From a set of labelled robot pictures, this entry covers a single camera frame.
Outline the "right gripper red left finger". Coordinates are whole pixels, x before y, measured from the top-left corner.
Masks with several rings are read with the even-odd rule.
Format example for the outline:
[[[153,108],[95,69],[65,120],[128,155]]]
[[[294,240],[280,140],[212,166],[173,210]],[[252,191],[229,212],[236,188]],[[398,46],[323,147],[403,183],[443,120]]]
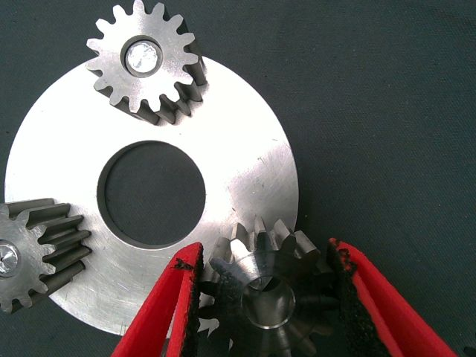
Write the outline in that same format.
[[[153,286],[113,356],[196,356],[199,328],[200,242],[179,250]]]

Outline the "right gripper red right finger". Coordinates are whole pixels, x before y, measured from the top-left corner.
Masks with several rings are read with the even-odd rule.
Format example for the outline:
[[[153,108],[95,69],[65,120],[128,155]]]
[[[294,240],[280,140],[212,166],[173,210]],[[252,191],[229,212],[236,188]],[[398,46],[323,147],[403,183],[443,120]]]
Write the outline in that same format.
[[[352,356],[456,355],[357,248],[331,238],[327,263]]]

